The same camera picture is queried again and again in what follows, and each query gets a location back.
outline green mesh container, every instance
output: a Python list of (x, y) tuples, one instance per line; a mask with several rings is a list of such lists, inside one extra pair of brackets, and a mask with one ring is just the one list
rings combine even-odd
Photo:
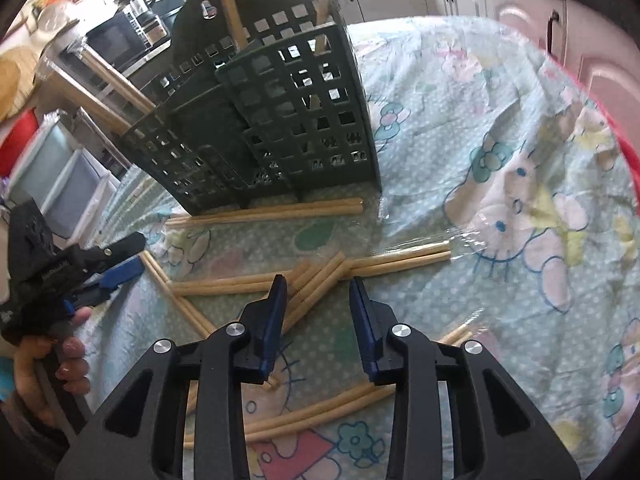
[[(233, 56), (220, 0), (188, 0), (174, 67), (149, 91), (161, 104), (122, 151), (192, 215), (251, 199), (372, 181), (380, 186), (367, 104), (335, 2), (236, 0), (250, 47)], [(315, 52), (322, 35), (326, 47)]]

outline human hand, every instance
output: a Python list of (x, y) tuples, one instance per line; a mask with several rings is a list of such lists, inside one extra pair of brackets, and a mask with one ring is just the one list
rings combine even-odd
[[(76, 311), (71, 320), (73, 327), (85, 323), (91, 316), (91, 308), (84, 306)], [(27, 408), (40, 421), (52, 428), (56, 427), (53, 412), (49, 407), (33, 368), (36, 359), (42, 359), (51, 352), (55, 341), (46, 336), (25, 336), (14, 354), (15, 389)], [(84, 395), (89, 392), (89, 379), (85, 375), (89, 364), (83, 359), (84, 345), (77, 337), (69, 337), (62, 343), (66, 357), (56, 371), (56, 377), (65, 381), (63, 388), (71, 394)]]

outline red container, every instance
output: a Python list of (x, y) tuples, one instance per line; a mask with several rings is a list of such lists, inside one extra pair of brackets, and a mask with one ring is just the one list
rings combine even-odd
[(35, 108), (29, 108), (23, 111), (4, 142), (0, 144), (0, 177), (11, 175), (22, 150), (38, 130), (38, 119), (34, 110)]

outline fingernail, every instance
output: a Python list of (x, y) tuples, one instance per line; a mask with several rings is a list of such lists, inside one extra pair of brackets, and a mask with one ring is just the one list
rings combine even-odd
[(67, 383), (62, 386), (62, 389), (65, 390), (66, 392), (69, 392), (70, 394), (75, 395), (76, 393), (78, 393), (78, 384)]
[(64, 352), (79, 352), (82, 349), (82, 343), (76, 339), (68, 339), (62, 343)]
[(67, 377), (67, 374), (69, 372), (70, 372), (69, 367), (61, 366), (60, 368), (58, 368), (58, 370), (56, 370), (56, 377), (59, 378), (60, 380), (63, 380)]

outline wooden stick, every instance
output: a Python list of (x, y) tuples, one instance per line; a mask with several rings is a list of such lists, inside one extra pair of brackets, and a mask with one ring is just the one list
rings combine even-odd
[(233, 211), (221, 211), (219, 213), (211, 213), (208, 215), (190, 216), (188, 214), (174, 216), (167, 219), (167, 222), (184, 221), (189, 219), (209, 219), (209, 218), (222, 218), (225, 216), (237, 216), (239, 214), (252, 214), (262, 212), (274, 212), (274, 211), (290, 211), (295, 209), (315, 209), (322, 207), (331, 207), (335, 205), (362, 205), (361, 198), (337, 198), (335, 200), (316, 200), (314, 202), (295, 202), (293, 204), (279, 204), (269, 205), (263, 207), (253, 207), (249, 209), (233, 209)]
[(98, 54), (89, 45), (82, 46), (80, 59), (95, 74), (110, 84), (118, 94), (124, 97), (143, 114), (148, 114), (156, 107), (153, 101), (133, 86), (126, 77), (107, 63), (102, 56), (100, 56), (100, 54)]
[(460, 346), (462, 345), (463, 342), (465, 342), (467, 339), (471, 339), (473, 336), (474, 336), (474, 333), (471, 332), (471, 330), (468, 330), (467, 332), (464, 333), (462, 337), (458, 338), (455, 342), (453, 342), (451, 346)]
[[(447, 342), (444, 339), (448, 336), (447, 334), (439, 342), (446, 344)], [(341, 416), (347, 416), (389, 396), (394, 391), (395, 386), (393, 385), (380, 387), (371, 383), (363, 383), (331, 399), (321, 400), (306, 408), (247, 424), (244, 427), (245, 438), (248, 443), (260, 442), (271, 440), (276, 436), (299, 433), (300, 431), (332, 422)], [(184, 447), (193, 449), (193, 441), (193, 434), (186, 434), (184, 436)]]
[(246, 49), (249, 43), (240, 20), (236, 0), (222, 0), (222, 9), (225, 11), (226, 26), (236, 44), (236, 52)]
[(160, 286), (162, 291), (169, 297), (172, 303), (193, 326), (196, 332), (198, 332), (204, 339), (215, 332), (216, 327), (206, 317), (204, 317), (202, 313), (200, 313), (200, 311), (198, 311), (188, 300), (185, 300), (184, 298), (178, 298), (174, 293), (172, 293), (165, 280), (162, 278), (162, 276), (160, 276), (160, 274), (154, 267), (154, 264), (152, 262), (154, 262), (155, 260), (149, 255), (148, 252), (143, 251), (142, 253), (140, 253), (140, 259), (145, 264), (146, 270), (148, 270), (152, 277), (156, 280), (156, 282), (158, 282), (158, 285)]
[(293, 298), (297, 293), (299, 293), (300, 290), (302, 290), (302, 288), (321, 270), (322, 264), (309, 265), (309, 268), (291, 284), (290, 290), (287, 291), (289, 293), (289, 297)]
[(103, 121), (112, 132), (118, 135), (122, 135), (131, 127), (126, 120), (111, 110), (111, 108), (98, 101), (98, 99), (55, 63), (52, 63), (51, 72), (46, 76), (44, 86), (46, 86), (49, 91), (66, 97), (73, 104), (81, 106), (92, 116)]
[(309, 312), (318, 301), (322, 300), (325, 295), (334, 288), (335, 285), (340, 281), (340, 278), (345, 274), (345, 272), (349, 272), (351, 268), (351, 262), (344, 261), (342, 262), (337, 269), (332, 272), (329, 277), (321, 283), (321, 285), (316, 288), (311, 294), (309, 294), (298, 306), (295, 308), (290, 314), (287, 314), (284, 322), (282, 323), (282, 333), (287, 333), (287, 331), (294, 326), (297, 322), (300, 321), (306, 313)]
[(180, 286), (174, 283), (171, 290), (178, 296), (219, 296), (222, 294), (248, 294), (250, 292), (263, 292), (271, 289), (271, 282), (239, 283), (238, 285), (219, 286)]
[(245, 276), (235, 276), (232, 278), (215, 278), (213, 280), (191, 280), (188, 282), (172, 282), (171, 288), (189, 288), (190, 286), (224, 286), (241, 285), (242, 283), (272, 282), (277, 274), (286, 277), (292, 270), (279, 270), (278, 272), (265, 272), (263, 274), (248, 274)]
[(409, 258), (417, 258), (418, 256), (428, 256), (429, 254), (444, 253), (450, 251), (448, 241), (437, 242), (434, 244), (426, 244), (419, 247), (412, 247), (402, 251), (391, 251), (389, 253), (376, 254), (375, 256), (367, 256), (365, 258), (356, 258), (353, 260), (352, 269), (361, 267), (370, 267), (380, 264), (388, 264), (391, 262), (399, 262), (408, 260)]
[(171, 283), (171, 279), (169, 278), (169, 276), (167, 275), (166, 272), (164, 272), (164, 269), (162, 269), (162, 267), (160, 266), (160, 264), (158, 263), (158, 261), (154, 258), (154, 256), (147, 251), (146, 249), (143, 251), (145, 258), (147, 260), (149, 260), (149, 263), (151, 264), (151, 266), (156, 270), (156, 272), (158, 273), (158, 275), (162, 278), (162, 280), (167, 283), (170, 284)]
[(304, 286), (302, 289), (295, 295), (293, 298), (289, 300), (289, 304), (287, 307), (291, 310), (296, 309), (302, 301), (311, 294), (318, 286), (321, 285), (324, 280), (326, 280), (335, 269), (340, 266), (341, 263), (345, 261), (344, 254), (339, 251), (331, 258), (327, 264), (318, 271), (318, 273)]
[(339, 205), (331, 207), (318, 207), (309, 209), (289, 209), (272, 212), (238, 212), (235, 215), (224, 215), (220, 217), (209, 216), (200, 219), (193, 217), (189, 219), (167, 220), (164, 225), (167, 228), (185, 228), (207, 224), (231, 224), (236, 222), (254, 222), (267, 220), (288, 220), (293, 218), (316, 218), (322, 216), (358, 215), (364, 210), (362, 204), (359, 205)]
[(418, 256), (417, 258), (409, 258), (408, 260), (400, 260), (398, 262), (389, 262), (388, 264), (379, 264), (370, 267), (353, 269), (345, 273), (342, 278), (344, 280), (349, 280), (354, 276), (362, 276), (363, 278), (366, 276), (379, 276), (380, 274), (398, 272), (398, 270), (415, 269), (415, 267), (444, 262), (450, 259), (451, 251), (446, 251), (444, 253), (429, 254), (428, 256)]

